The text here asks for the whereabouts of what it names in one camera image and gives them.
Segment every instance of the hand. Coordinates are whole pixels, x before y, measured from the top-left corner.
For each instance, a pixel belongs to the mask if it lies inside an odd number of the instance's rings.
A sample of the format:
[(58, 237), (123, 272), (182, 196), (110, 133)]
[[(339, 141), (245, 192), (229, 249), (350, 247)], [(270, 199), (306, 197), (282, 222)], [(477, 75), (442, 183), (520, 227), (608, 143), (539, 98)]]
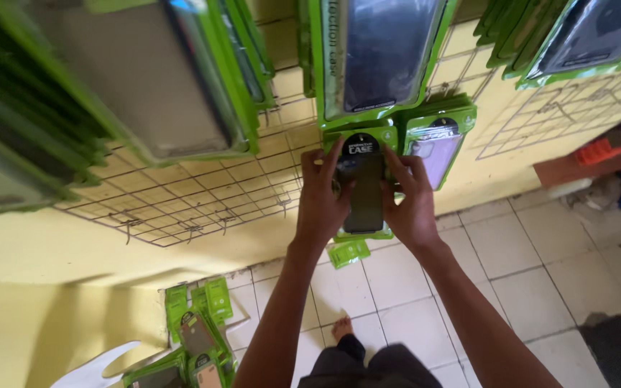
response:
[(394, 189), (386, 181), (382, 186), (382, 207), (385, 221), (392, 232), (409, 250), (428, 248), (441, 242), (437, 234), (433, 189), (426, 168), (418, 156), (397, 156), (385, 146), (390, 172), (404, 191), (401, 204), (395, 204)]
[[(344, 138), (340, 137), (327, 155), (321, 149), (301, 155), (304, 188), (299, 201), (296, 238), (311, 246), (325, 246), (349, 215), (349, 200), (354, 184), (341, 188), (339, 198), (332, 192), (332, 175), (337, 166)], [(322, 160), (322, 165), (315, 161)]]

